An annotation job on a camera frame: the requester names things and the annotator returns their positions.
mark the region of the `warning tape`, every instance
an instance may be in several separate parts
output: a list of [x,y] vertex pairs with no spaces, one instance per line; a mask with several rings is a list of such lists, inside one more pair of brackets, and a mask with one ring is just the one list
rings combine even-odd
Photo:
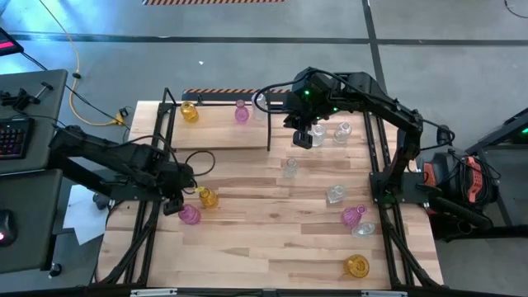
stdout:
[[[257,89],[187,89],[183,93],[256,93]],[[287,93],[288,89],[272,89],[270,93]]]
[[144,5],[270,3],[285,0],[143,0]]

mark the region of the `concrete floor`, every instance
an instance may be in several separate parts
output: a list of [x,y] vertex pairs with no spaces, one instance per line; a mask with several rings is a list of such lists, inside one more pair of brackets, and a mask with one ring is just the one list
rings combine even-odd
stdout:
[[[371,53],[378,42],[373,40],[371,47],[365,41],[373,35],[365,23],[368,2],[361,0],[164,7],[145,7],[140,0],[45,2],[70,33],[283,38],[270,43],[251,38],[214,43],[76,42],[83,75],[78,91],[109,113],[135,106],[138,100],[160,100],[164,87],[175,94],[193,87],[259,88],[290,80],[307,66],[383,76],[390,96],[429,120],[448,124],[457,134],[455,146],[462,149],[526,108],[528,52],[526,45],[508,46],[507,41],[528,40],[528,20],[508,13],[499,0],[370,0],[378,39],[494,40],[485,46],[380,45],[379,57]],[[528,14],[528,2],[509,2]],[[36,0],[12,1],[0,26],[17,34],[61,32]],[[288,37],[304,38],[304,43],[284,39]],[[68,42],[21,43],[46,67],[74,71]],[[37,70],[21,55],[0,58],[0,73]],[[82,103],[77,107],[91,120],[106,120]],[[80,122],[69,110],[67,97],[59,118],[88,133],[121,140],[122,128]],[[434,144],[434,137],[435,130],[427,127],[422,144]],[[0,291],[86,285],[99,243],[79,247],[72,234],[62,235],[55,251],[56,261],[64,265],[61,277],[48,280],[38,271],[3,275]],[[527,247],[525,239],[437,244],[447,285],[511,295],[528,291]]]

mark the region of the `yellow cable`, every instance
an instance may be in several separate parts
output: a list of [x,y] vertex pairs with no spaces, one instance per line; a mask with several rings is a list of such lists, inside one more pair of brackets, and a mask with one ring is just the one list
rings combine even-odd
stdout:
[[[75,73],[79,74],[79,69],[81,68],[81,60],[79,58],[79,52],[77,51],[77,46],[75,46],[75,43],[73,43],[73,40],[72,40],[72,36],[70,36],[70,34],[66,31],[66,29],[64,29],[64,27],[60,24],[60,21],[57,20],[57,18],[55,17],[55,15],[51,12],[51,10],[42,2],[42,0],[39,0],[40,4],[42,4],[42,6],[44,6],[44,8],[49,12],[49,14],[51,15],[51,17],[53,17],[53,19],[57,22],[57,24],[60,26],[60,28],[64,31],[64,34],[66,34],[66,36],[68,37],[68,40],[69,40],[69,43],[72,45],[73,47],[73,51],[75,52],[75,59],[77,60],[77,69],[75,69]],[[78,78],[73,78],[73,86],[72,86],[72,90],[69,92],[69,107],[70,109],[72,110],[73,114],[81,121],[83,121],[84,123],[88,124],[88,125],[94,125],[94,126],[106,126],[106,125],[114,125],[114,124],[119,124],[119,122],[115,121],[115,120],[111,120],[107,123],[92,123],[91,121],[89,120],[86,120],[84,118],[82,118],[78,113],[77,113],[77,110],[75,110],[75,106],[73,105],[73,92],[76,90],[77,88],[77,82],[78,82]]]

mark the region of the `computer mouse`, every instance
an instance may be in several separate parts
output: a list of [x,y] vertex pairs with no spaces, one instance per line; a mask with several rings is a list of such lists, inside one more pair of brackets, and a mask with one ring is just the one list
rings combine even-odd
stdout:
[[10,210],[0,210],[0,248],[7,247],[17,240],[15,215]]

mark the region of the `wooden table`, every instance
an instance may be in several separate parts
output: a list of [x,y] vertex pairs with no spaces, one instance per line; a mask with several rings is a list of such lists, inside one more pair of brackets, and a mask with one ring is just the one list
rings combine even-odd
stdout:
[[[153,127],[150,131],[145,127],[153,122],[155,112],[142,106],[139,102],[136,108],[131,139],[152,133]],[[200,224],[185,225],[177,215],[160,215],[148,286],[389,288],[380,218],[370,198],[370,157],[362,114],[337,114],[322,122],[328,138],[321,148],[310,150],[292,144],[294,131],[282,128],[283,118],[272,116],[270,152],[264,148],[213,150],[215,169],[197,181],[217,191],[220,203],[216,210],[201,210]],[[332,142],[333,132],[342,121],[352,126],[344,147]],[[377,129],[375,120],[372,125]],[[388,123],[385,129],[394,152],[396,129]],[[189,153],[178,153],[180,162]],[[282,176],[287,158],[295,158],[299,164],[293,179]],[[203,172],[210,166],[210,157],[197,155],[191,165],[195,172]],[[326,190],[337,184],[346,187],[346,200],[330,205]],[[200,207],[197,195],[186,196],[186,203]],[[350,229],[340,222],[345,207],[359,204],[368,207],[362,221],[374,222],[377,227],[375,234],[366,238],[352,237]],[[425,211],[416,205],[401,206],[410,250],[430,276],[442,283]],[[101,277],[130,245],[137,208],[137,202],[126,202],[110,217],[99,257]],[[394,251],[398,275],[404,281],[401,257],[396,247]],[[343,261],[353,254],[369,261],[367,277],[358,279],[343,273]]]

